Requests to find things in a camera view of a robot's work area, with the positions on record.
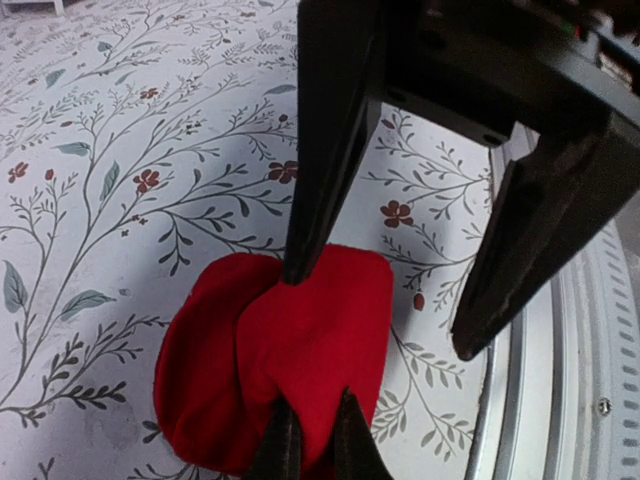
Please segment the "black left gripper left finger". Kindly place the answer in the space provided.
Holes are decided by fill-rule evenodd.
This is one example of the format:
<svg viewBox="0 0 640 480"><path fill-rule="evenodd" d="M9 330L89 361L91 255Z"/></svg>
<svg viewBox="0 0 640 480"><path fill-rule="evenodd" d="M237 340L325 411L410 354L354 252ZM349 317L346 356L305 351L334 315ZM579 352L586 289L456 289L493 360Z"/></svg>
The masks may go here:
<svg viewBox="0 0 640 480"><path fill-rule="evenodd" d="M292 407L281 398L244 480L299 480L301 464L301 426Z"/></svg>

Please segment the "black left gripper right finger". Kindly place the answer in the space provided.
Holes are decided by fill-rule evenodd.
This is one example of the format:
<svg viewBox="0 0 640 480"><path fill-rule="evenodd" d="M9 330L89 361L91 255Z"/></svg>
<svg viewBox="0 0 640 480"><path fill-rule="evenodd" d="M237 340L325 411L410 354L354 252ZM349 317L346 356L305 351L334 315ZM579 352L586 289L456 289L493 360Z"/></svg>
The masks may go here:
<svg viewBox="0 0 640 480"><path fill-rule="evenodd" d="M334 425L335 475L340 480L392 480L357 397L346 389Z"/></svg>

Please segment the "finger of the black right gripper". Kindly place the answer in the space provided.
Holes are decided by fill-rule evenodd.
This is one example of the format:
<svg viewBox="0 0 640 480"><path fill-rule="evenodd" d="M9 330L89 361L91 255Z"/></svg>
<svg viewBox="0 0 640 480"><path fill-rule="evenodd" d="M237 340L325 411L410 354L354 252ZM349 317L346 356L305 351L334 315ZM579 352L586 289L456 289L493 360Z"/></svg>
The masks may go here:
<svg viewBox="0 0 640 480"><path fill-rule="evenodd" d="M303 1L298 17L298 169L282 279L306 280L380 117L380 1Z"/></svg>
<svg viewBox="0 0 640 480"><path fill-rule="evenodd" d="M639 189L639 130L611 114L508 164L451 327L474 359Z"/></svg>

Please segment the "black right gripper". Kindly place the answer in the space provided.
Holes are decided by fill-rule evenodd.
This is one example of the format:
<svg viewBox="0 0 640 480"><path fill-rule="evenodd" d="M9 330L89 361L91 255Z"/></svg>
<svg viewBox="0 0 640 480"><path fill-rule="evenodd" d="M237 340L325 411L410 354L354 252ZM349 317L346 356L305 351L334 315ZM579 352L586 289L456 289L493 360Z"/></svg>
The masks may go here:
<svg viewBox="0 0 640 480"><path fill-rule="evenodd" d="M377 1L383 100L481 145L516 124L639 143L635 1Z"/></svg>

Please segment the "red sock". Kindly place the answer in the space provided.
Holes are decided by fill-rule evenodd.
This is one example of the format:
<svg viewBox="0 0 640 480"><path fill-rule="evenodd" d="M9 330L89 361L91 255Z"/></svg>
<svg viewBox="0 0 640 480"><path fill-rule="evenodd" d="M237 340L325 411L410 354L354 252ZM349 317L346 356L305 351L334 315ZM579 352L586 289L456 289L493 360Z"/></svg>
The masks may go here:
<svg viewBox="0 0 640 480"><path fill-rule="evenodd" d="M249 468L285 399L302 427L302 475L330 479L329 442L344 391L374 415L392 320L394 274L381 255L327 246L297 286L273 257L212 262L165 335L153 401L183 461L228 475Z"/></svg>

